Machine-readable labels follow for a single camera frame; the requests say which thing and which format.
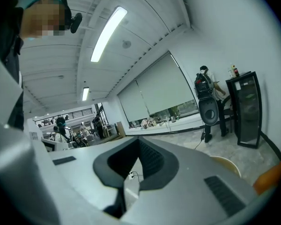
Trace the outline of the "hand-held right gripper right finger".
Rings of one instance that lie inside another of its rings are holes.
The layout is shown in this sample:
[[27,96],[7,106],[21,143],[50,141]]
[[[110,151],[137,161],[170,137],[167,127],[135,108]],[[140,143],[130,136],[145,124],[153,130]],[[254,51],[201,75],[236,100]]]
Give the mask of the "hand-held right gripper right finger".
[[245,180],[209,155],[149,137],[144,138],[176,156],[176,176],[162,189],[140,191],[139,198],[121,217],[133,225],[213,225],[229,216],[214,195],[211,181],[222,182],[247,206],[257,198]]

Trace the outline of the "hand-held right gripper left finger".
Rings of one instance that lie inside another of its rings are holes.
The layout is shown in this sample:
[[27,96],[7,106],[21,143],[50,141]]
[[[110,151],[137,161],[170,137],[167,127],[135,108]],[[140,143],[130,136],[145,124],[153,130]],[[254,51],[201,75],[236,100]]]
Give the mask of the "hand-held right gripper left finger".
[[126,137],[119,140],[93,145],[86,148],[77,148],[51,152],[49,155],[53,161],[57,159],[74,157],[75,160],[57,165],[56,168],[89,204],[99,210],[104,210],[116,201],[117,190],[105,186],[94,173],[93,162],[102,153],[118,147],[124,142],[132,140]]

